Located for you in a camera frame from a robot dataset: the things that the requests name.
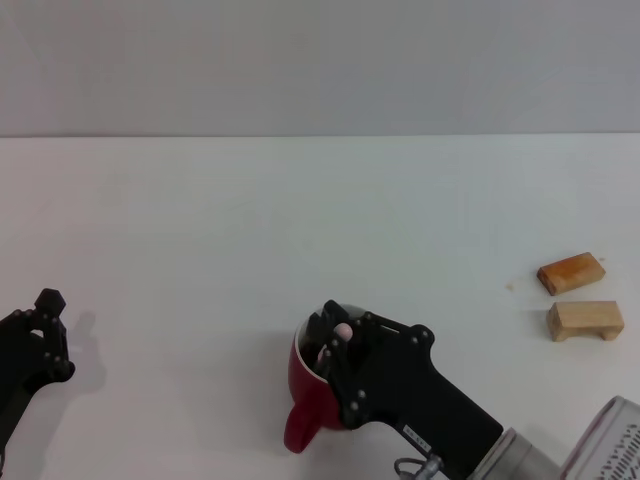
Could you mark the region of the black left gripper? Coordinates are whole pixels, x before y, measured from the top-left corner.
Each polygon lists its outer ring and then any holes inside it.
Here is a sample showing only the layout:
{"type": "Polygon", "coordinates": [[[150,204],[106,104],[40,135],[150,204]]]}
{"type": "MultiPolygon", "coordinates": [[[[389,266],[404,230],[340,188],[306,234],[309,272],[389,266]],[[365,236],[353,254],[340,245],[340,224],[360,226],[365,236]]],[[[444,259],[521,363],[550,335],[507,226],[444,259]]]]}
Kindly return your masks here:
{"type": "Polygon", "coordinates": [[[50,381],[49,374],[66,382],[75,373],[61,320],[65,307],[58,290],[45,288],[32,308],[15,309],[0,320],[0,445],[8,444],[32,397],[50,381]]]}

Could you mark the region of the orange brown wooden block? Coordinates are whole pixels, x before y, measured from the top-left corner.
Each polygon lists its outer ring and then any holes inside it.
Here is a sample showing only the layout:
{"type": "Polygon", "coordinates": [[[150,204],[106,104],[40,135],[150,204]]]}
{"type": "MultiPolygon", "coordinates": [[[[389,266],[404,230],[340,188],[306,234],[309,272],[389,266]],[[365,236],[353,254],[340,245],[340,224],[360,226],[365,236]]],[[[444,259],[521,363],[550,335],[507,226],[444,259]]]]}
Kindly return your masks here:
{"type": "Polygon", "coordinates": [[[596,283],[605,274],[598,260],[584,252],[540,267],[536,277],[551,296],[557,296],[596,283]]]}

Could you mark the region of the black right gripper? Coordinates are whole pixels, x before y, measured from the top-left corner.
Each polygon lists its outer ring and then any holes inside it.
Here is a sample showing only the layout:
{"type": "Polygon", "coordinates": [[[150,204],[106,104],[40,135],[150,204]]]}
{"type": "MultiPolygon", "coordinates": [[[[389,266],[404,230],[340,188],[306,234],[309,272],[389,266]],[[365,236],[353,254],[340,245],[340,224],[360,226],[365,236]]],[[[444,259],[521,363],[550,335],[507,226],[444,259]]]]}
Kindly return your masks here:
{"type": "Polygon", "coordinates": [[[310,317],[306,339],[327,345],[324,379],[338,402],[342,425],[346,411],[350,430],[383,423],[420,454],[439,457],[450,480],[470,478],[503,426],[435,369],[429,348],[433,332],[335,300],[310,317]],[[339,324],[351,328],[348,340],[334,332],[339,324]],[[358,371],[367,353],[396,338],[409,344],[383,348],[358,371]]]}

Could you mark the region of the pink handled metal spoon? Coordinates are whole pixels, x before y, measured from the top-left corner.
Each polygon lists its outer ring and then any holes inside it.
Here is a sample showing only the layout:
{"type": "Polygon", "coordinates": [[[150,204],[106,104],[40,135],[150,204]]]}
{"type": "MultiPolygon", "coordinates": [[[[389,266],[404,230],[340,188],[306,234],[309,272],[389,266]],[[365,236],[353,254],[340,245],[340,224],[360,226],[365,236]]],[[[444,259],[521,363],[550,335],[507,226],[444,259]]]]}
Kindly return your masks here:
{"type": "MultiPolygon", "coordinates": [[[[345,342],[349,342],[353,337],[353,329],[347,323],[338,324],[334,328],[334,332],[345,342]]],[[[316,362],[314,364],[315,371],[320,371],[321,368],[323,367],[323,364],[325,363],[325,359],[327,358],[327,355],[326,355],[327,352],[328,352],[327,345],[323,345],[318,353],[316,362]]]]}

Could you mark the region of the dark brown coffee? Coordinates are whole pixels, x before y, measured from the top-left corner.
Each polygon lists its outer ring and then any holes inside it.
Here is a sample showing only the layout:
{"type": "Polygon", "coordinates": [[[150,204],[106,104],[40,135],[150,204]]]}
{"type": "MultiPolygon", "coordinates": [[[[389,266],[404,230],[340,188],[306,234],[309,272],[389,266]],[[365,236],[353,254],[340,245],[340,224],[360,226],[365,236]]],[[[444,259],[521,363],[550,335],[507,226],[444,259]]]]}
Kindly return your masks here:
{"type": "Polygon", "coordinates": [[[326,376],[327,360],[324,354],[325,345],[306,341],[300,347],[300,354],[305,365],[317,376],[326,376]]]}

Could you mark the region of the red ceramic cup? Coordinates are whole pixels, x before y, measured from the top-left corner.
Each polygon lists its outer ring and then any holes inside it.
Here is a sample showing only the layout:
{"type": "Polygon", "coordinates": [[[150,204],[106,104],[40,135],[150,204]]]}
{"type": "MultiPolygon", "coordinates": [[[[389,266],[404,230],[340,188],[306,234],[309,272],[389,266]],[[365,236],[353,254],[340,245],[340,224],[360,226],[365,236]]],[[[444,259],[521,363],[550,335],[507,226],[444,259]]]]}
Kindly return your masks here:
{"type": "Polygon", "coordinates": [[[310,320],[308,317],[297,327],[289,354],[288,387],[294,405],[286,421],[283,442],[293,453],[303,452],[321,429],[345,429],[330,385],[302,355],[308,343],[306,330],[310,320]]]}

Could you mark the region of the light notched wooden block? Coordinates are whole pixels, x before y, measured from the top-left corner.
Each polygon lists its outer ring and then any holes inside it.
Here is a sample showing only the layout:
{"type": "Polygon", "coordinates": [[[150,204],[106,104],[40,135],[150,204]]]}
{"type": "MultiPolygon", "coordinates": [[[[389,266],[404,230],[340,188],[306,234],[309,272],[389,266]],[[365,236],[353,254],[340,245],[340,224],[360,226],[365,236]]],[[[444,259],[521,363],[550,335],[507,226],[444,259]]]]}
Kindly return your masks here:
{"type": "Polygon", "coordinates": [[[554,342],[574,337],[613,341],[625,327],[615,301],[555,302],[546,320],[554,342]]]}

